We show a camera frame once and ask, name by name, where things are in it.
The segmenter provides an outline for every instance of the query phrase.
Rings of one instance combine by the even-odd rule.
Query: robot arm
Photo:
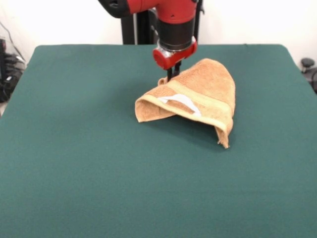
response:
[[[181,61],[195,53],[194,35],[198,0],[98,0],[107,12],[122,18],[153,7],[158,15],[158,47],[153,50],[156,63],[171,77],[179,73]]]

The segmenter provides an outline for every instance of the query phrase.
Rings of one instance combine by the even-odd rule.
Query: towel tag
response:
[[[190,108],[192,111],[194,111],[193,115],[197,116],[197,117],[201,117],[202,113],[200,112],[200,110],[195,106],[195,104],[193,103],[193,101],[187,97],[184,94],[175,94],[174,96],[167,96],[167,97],[160,97],[158,98],[162,103],[167,103],[168,101],[172,100],[172,101],[177,101],[180,102],[182,104],[184,104],[185,106],[187,106],[188,108]]]

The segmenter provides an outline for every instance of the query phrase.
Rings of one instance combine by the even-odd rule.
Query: white wall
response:
[[[204,0],[202,44],[283,44],[317,61],[317,0]]]
[[[120,19],[97,0],[0,0],[0,21],[27,60],[37,45],[122,44]]]
[[[278,43],[317,61],[317,0],[204,0],[200,44]],[[0,20],[29,59],[42,44],[122,44],[97,0],[0,0]]]

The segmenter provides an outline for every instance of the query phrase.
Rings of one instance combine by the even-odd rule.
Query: orange towel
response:
[[[135,103],[138,122],[179,115],[213,125],[220,144],[229,147],[235,111],[235,83],[219,62],[203,59],[145,93]]]

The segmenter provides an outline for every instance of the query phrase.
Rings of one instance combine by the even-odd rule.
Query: table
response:
[[[281,45],[200,46],[236,82],[228,150],[137,123],[153,46],[37,47],[0,120],[0,237],[315,238],[317,99]]]

